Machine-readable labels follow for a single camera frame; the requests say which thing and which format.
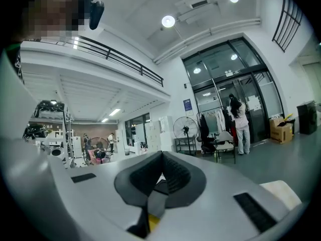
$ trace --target white jacket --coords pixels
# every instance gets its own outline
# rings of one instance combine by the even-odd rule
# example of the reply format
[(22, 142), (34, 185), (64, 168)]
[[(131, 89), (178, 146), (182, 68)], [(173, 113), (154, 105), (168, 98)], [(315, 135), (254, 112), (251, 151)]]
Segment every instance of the white jacket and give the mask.
[(246, 125), (249, 124), (249, 121), (247, 120), (245, 115), (245, 108), (246, 108), (245, 103), (242, 103), (242, 105), (237, 111), (237, 115), (239, 116), (238, 118), (235, 118), (235, 127), (237, 129), (245, 127)]

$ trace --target long dark hair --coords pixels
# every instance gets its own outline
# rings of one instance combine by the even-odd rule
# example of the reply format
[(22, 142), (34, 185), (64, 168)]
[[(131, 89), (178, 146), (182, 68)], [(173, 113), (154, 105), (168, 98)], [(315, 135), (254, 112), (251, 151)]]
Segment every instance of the long dark hair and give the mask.
[(234, 116), (234, 118), (238, 118), (239, 115), (237, 114), (239, 111), (239, 108), (241, 107), (242, 103), (234, 96), (229, 95), (231, 98), (230, 106), (231, 106), (231, 113)]

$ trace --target staircase railing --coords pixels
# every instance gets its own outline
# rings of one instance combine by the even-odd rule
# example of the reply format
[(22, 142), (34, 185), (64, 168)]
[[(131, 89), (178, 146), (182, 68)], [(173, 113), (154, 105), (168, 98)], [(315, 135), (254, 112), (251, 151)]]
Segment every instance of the staircase railing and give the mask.
[(109, 46), (101, 44), (95, 40), (79, 36), (75, 38), (65, 38), (60, 40), (49, 40), (49, 39), (29, 39), (28, 41), (41, 42), (41, 43), (49, 43), (54, 45), (66, 46), (72, 49), (77, 49), (79, 51), (89, 53), (95, 56), (99, 56), (106, 60), (119, 63), (125, 66), (127, 69), (136, 72), (137, 74), (146, 77), (158, 85), (163, 85), (163, 78), (158, 74), (148, 69), (146, 66), (137, 62), (136, 60), (130, 58), (129, 56), (113, 49)]

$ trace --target air conditioner vent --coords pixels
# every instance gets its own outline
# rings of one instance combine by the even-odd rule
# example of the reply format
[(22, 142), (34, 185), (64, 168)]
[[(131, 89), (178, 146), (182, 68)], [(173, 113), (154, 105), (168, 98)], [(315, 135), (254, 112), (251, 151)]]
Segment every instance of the air conditioner vent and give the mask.
[(200, 7), (200, 6), (206, 5), (206, 4), (208, 4), (208, 1), (207, 0), (203, 0), (203, 1), (200, 1), (198, 3), (192, 4), (191, 7), (192, 8), (196, 8), (196, 7)]

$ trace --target white ceiling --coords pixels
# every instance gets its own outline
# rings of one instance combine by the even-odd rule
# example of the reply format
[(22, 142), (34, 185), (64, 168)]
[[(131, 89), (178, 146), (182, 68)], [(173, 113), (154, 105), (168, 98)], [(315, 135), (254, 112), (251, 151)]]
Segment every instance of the white ceiling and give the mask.
[[(37, 101), (64, 102), (74, 120), (121, 119), (162, 103), (151, 95), (128, 91), (128, 87), (87, 74), (70, 74), (67, 70), (42, 65), (23, 64), (22, 67), (25, 87), (33, 97)], [(116, 108), (121, 111), (109, 116)]]
[[(207, 0), (209, 5), (194, 9), (187, 6), (190, 0), (102, 0), (105, 11), (101, 23), (138, 42), (155, 55), (182, 40), (208, 28), (258, 17), (256, 0)], [(195, 14), (186, 21), (186, 12)], [(162, 18), (172, 15), (175, 28), (162, 28)]]

